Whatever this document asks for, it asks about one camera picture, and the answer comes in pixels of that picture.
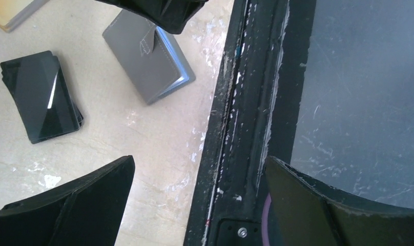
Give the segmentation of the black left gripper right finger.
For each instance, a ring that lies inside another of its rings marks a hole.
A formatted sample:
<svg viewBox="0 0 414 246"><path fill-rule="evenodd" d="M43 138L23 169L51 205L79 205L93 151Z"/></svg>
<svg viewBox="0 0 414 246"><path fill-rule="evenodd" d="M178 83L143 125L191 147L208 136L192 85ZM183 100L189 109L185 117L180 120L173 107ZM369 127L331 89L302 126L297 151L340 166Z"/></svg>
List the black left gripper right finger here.
<svg viewBox="0 0 414 246"><path fill-rule="evenodd" d="M265 166L286 245L414 245L414 209L334 188L276 157Z"/></svg>

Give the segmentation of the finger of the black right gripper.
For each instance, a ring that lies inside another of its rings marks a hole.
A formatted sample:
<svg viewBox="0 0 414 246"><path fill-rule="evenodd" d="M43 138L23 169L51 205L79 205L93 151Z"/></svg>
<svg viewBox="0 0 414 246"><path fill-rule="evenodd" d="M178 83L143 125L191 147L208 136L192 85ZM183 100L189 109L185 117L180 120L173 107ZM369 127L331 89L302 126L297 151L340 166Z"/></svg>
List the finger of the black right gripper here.
<svg viewBox="0 0 414 246"><path fill-rule="evenodd" d="M181 34L206 0L99 0L136 13L170 34Z"/></svg>

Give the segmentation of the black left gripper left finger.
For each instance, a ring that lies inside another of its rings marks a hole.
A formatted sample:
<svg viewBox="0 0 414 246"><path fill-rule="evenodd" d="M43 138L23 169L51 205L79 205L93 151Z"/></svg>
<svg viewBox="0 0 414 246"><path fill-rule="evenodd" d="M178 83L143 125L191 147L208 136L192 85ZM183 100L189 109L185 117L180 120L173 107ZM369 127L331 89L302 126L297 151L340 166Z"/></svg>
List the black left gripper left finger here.
<svg viewBox="0 0 414 246"><path fill-rule="evenodd" d="M114 245L135 173L131 155L0 209L0 245Z"/></svg>

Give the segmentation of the grey card holder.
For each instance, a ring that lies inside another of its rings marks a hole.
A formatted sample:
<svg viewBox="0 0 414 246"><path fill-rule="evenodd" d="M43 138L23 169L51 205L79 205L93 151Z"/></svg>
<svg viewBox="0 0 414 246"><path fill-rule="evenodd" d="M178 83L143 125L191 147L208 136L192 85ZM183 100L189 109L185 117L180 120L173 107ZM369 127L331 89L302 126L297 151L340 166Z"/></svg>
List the grey card holder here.
<svg viewBox="0 0 414 246"><path fill-rule="evenodd" d="M148 105L196 79L174 35L140 15L121 10L102 36Z"/></svg>

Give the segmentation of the black credit card stack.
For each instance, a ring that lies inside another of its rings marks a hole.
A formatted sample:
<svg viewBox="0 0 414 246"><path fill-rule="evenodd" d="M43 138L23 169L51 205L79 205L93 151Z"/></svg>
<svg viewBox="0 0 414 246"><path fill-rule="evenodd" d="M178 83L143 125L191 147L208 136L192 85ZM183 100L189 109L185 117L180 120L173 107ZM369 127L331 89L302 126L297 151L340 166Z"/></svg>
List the black credit card stack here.
<svg viewBox="0 0 414 246"><path fill-rule="evenodd" d="M51 51L3 61L0 67L32 144L80 129L84 117Z"/></svg>

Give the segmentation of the orange credit card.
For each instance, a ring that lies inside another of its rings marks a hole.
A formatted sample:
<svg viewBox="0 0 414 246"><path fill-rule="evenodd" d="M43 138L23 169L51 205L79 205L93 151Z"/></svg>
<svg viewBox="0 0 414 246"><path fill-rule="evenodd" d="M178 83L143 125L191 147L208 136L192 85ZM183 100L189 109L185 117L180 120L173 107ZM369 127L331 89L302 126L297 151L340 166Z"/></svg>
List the orange credit card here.
<svg viewBox="0 0 414 246"><path fill-rule="evenodd" d="M0 28L13 31L48 0L0 0Z"/></svg>

